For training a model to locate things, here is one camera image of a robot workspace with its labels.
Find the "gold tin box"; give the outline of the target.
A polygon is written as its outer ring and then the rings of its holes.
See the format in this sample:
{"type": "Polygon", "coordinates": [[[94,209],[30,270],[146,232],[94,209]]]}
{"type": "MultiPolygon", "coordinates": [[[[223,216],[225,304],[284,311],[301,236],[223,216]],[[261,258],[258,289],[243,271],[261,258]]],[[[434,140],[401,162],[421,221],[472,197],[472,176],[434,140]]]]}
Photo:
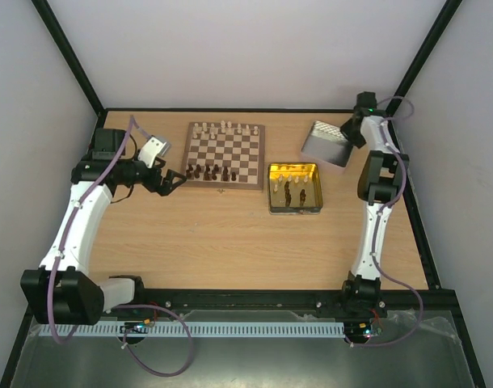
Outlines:
{"type": "Polygon", "coordinates": [[[319,214],[323,207],[318,165],[276,162],[268,166],[270,214],[319,214]]]}

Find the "black frame post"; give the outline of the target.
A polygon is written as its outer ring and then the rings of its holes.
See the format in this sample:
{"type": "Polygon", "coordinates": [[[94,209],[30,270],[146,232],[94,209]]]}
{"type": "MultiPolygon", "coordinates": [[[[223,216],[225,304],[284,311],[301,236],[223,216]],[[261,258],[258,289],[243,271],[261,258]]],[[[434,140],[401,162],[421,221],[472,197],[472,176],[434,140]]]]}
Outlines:
{"type": "Polygon", "coordinates": [[[428,34],[423,39],[422,44],[404,74],[402,81],[399,83],[396,91],[394,92],[397,96],[407,96],[408,91],[411,89],[421,69],[430,57],[433,49],[436,47],[436,44],[443,36],[446,28],[449,26],[449,23],[461,4],[462,0],[445,1],[433,25],[430,27],[428,34]]]}
{"type": "Polygon", "coordinates": [[[86,71],[83,69],[76,52],[61,27],[60,22],[58,21],[49,2],[46,0],[31,0],[31,3],[63,56],[65,63],[70,68],[72,75],[76,79],[93,111],[97,117],[102,116],[105,112],[105,108],[101,103],[100,98],[97,96],[97,93],[92,86],[86,71]]]}

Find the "black frame post left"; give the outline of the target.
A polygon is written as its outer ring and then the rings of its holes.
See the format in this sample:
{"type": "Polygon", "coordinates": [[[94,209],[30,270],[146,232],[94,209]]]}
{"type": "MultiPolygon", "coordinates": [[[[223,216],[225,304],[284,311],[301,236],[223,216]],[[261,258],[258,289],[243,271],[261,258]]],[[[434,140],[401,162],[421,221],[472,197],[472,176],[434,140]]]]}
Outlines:
{"type": "Polygon", "coordinates": [[[92,86],[86,71],[83,69],[76,52],[61,27],[60,22],[58,21],[49,2],[46,0],[31,0],[31,3],[63,56],[65,63],[70,68],[72,75],[76,79],[93,111],[97,117],[102,116],[105,112],[105,108],[101,103],[100,98],[97,96],[97,93],[92,86]]]}

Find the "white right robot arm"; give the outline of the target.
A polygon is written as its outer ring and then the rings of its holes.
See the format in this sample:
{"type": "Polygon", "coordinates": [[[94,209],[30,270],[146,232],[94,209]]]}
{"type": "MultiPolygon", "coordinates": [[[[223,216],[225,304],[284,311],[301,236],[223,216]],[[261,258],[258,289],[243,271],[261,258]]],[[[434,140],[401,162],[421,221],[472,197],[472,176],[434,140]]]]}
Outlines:
{"type": "Polygon", "coordinates": [[[363,230],[340,297],[342,311],[352,317],[366,317],[380,308],[386,227],[407,185],[409,158],[394,144],[389,122],[386,112],[377,107],[376,94],[363,91],[356,97],[352,117],[340,127],[355,147],[369,149],[357,186],[358,198],[364,202],[363,230]]]}

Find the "black frame post right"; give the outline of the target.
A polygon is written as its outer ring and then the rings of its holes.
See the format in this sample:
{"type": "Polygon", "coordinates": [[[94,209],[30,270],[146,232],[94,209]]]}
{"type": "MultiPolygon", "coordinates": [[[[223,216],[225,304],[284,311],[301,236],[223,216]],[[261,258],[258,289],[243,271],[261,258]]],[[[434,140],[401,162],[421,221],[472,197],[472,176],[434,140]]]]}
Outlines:
{"type": "Polygon", "coordinates": [[[408,91],[411,89],[421,69],[430,57],[433,49],[436,47],[436,44],[443,36],[446,28],[449,26],[449,23],[461,4],[462,0],[445,1],[433,25],[430,27],[428,34],[423,39],[422,44],[404,74],[402,81],[399,83],[396,91],[394,92],[397,96],[407,96],[408,91]]]}

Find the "silver tin lid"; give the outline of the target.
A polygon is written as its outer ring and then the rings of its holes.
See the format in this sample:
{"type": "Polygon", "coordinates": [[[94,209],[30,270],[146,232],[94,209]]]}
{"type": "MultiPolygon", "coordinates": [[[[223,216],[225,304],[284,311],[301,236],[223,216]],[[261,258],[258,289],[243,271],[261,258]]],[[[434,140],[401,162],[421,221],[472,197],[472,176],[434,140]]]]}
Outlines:
{"type": "Polygon", "coordinates": [[[314,162],[323,169],[343,171],[349,162],[353,145],[340,128],[316,120],[310,127],[301,148],[301,160],[314,162]]]}

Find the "wooden chess board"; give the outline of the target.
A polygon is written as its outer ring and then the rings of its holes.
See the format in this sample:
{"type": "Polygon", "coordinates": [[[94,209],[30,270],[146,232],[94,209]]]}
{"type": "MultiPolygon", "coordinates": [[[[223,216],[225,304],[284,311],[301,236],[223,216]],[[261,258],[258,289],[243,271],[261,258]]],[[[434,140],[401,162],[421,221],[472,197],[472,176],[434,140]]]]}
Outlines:
{"type": "Polygon", "coordinates": [[[216,138],[210,139],[209,130],[207,133],[203,132],[203,122],[205,121],[193,121],[188,125],[181,168],[186,173],[188,164],[191,164],[193,178],[187,179],[185,185],[194,188],[261,190],[263,188],[265,126],[230,121],[234,133],[227,135],[226,131],[225,133],[220,132],[221,122],[207,121],[209,129],[211,124],[216,127],[216,138]],[[198,138],[193,138],[193,127],[196,124],[200,127],[200,134],[198,138]],[[242,126],[242,134],[237,133],[238,124],[242,126]],[[247,125],[251,131],[249,136],[243,134],[243,130],[247,125]],[[253,135],[255,126],[259,129],[258,136],[253,135]],[[197,164],[201,166],[202,172],[199,179],[194,179],[194,170],[197,164]],[[206,164],[210,165],[211,170],[215,164],[221,168],[218,180],[203,180],[206,164]],[[223,167],[228,167],[230,170],[229,182],[221,181],[223,167]],[[236,182],[231,181],[232,172],[237,174],[238,179],[236,182]]]}

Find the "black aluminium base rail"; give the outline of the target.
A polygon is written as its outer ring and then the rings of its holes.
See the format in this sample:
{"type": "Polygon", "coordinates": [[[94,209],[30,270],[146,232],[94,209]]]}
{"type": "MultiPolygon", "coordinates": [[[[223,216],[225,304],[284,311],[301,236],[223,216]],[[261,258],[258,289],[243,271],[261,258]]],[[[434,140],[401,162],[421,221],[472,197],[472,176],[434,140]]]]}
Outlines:
{"type": "Polygon", "coordinates": [[[389,310],[418,310],[418,298],[409,290],[384,290],[377,302],[345,302],[339,290],[266,291],[141,289],[123,308],[103,308],[103,293],[68,292],[53,294],[54,320],[57,324],[94,325],[103,317],[125,320],[152,317],[160,306],[176,314],[193,310],[217,311],[290,311],[340,322],[365,321],[389,310]]]}

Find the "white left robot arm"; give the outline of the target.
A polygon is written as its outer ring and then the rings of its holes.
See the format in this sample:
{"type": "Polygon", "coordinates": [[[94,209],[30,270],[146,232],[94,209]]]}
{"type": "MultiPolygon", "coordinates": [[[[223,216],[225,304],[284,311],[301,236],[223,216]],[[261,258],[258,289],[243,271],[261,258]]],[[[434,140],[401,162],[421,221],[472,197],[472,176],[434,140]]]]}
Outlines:
{"type": "Polygon", "coordinates": [[[96,129],[93,143],[71,172],[70,198],[52,246],[37,269],[26,270],[20,286],[38,323],[94,325],[102,314],[134,302],[143,283],[138,276],[112,276],[97,284],[88,275],[100,222],[119,186],[141,185],[170,195],[186,177],[162,172],[170,143],[148,135],[125,157],[129,129],[96,129]]]}

